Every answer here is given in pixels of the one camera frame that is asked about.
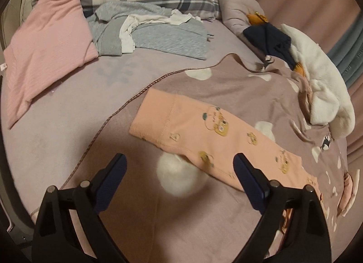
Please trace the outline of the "orange cartoon print garment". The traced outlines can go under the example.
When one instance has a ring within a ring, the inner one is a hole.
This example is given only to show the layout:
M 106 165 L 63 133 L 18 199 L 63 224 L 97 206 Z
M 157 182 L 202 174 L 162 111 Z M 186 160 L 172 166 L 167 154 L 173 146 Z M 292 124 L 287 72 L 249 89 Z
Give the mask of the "orange cartoon print garment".
M 200 190 L 208 176 L 243 191 L 233 169 L 234 156 L 243 153 L 268 179 L 293 188 L 309 184 L 324 199 L 307 171 L 319 158 L 322 130 L 312 129 L 295 96 L 231 109 L 151 88 L 130 113 L 130 134 L 162 150 L 157 178 L 174 196 Z

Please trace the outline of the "pink cream folded clothes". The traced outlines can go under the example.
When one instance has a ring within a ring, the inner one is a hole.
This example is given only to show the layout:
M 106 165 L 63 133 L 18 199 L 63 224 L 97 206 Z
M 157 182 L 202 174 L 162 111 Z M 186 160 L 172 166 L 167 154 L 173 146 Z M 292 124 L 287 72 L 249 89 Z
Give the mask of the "pink cream folded clothes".
M 344 175 L 343 194 L 338 204 L 339 216 L 345 217 L 354 205 L 359 189 L 360 172 L 360 169 L 357 169 L 352 174 L 346 172 Z

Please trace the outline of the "mauve polka dot blanket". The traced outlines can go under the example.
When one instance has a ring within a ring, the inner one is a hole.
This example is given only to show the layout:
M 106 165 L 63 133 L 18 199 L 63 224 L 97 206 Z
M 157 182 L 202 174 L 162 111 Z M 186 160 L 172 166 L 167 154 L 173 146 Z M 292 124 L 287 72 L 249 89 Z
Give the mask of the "mauve polka dot blanket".
M 33 261 L 330 262 L 359 183 L 338 104 L 279 58 L 251 71 L 229 54 L 154 81 L 47 189 Z

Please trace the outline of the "white fleece garment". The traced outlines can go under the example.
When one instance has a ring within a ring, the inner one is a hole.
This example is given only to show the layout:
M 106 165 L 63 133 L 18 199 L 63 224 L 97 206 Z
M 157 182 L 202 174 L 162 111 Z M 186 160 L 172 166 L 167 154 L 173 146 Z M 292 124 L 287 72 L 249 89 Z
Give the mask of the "white fleece garment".
M 286 24 L 281 31 L 291 38 L 290 53 L 301 64 L 312 91 L 310 122 L 328 125 L 332 138 L 348 136 L 356 122 L 345 82 L 331 59 L 304 32 Z

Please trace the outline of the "grey blue curtain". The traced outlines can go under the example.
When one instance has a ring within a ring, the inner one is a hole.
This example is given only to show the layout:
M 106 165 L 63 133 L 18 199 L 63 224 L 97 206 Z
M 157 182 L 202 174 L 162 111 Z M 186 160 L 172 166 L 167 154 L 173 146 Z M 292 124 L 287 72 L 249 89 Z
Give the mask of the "grey blue curtain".
M 362 28 L 361 12 L 327 54 L 348 88 L 362 75 Z

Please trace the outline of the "navy orange garment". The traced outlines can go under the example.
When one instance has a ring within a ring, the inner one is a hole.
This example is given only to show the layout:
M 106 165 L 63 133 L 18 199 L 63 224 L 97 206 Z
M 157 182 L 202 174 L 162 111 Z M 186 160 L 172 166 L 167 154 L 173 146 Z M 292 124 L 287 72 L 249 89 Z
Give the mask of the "navy orange garment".
M 243 35 L 251 45 L 262 51 L 266 57 L 274 56 L 284 60 L 292 71 L 304 76 L 303 66 L 290 53 L 291 38 L 258 12 L 247 14 L 247 18 L 250 26 L 243 31 Z

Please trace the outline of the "pink folded garment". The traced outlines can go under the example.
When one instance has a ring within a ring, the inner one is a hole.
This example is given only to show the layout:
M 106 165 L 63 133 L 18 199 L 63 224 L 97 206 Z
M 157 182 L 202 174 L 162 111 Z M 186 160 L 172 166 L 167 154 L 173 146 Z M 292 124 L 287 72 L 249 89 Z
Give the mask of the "pink folded garment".
M 97 57 L 80 0 L 39 0 L 4 50 L 8 128 L 45 89 Z

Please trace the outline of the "white small garment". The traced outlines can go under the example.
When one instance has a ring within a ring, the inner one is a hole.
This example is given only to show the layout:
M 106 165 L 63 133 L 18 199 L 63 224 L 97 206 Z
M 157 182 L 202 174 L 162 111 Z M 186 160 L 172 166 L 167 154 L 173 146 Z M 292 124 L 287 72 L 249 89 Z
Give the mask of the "white small garment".
M 173 9 L 169 16 L 130 14 L 119 30 L 122 53 L 159 50 L 203 60 L 207 32 L 199 17 Z

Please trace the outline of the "grey garment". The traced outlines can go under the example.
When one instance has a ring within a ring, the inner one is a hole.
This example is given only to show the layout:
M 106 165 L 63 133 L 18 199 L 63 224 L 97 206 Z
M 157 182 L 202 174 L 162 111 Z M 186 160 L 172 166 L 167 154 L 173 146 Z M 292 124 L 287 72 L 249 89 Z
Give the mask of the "grey garment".
M 104 3 L 87 21 L 100 56 L 142 48 L 205 60 L 213 38 L 199 17 L 141 2 Z

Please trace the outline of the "mauve pillow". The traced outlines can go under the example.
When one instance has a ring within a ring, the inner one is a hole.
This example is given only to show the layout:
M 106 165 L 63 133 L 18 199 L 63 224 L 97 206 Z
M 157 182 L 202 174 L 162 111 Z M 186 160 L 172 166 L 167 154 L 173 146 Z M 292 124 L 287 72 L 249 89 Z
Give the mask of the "mauve pillow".
M 256 0 L 218 0 L 223 24 L 236 36 L 240 36 L 249 27 L 248 15 L 259 13 L 265 15 L 264 10 Z

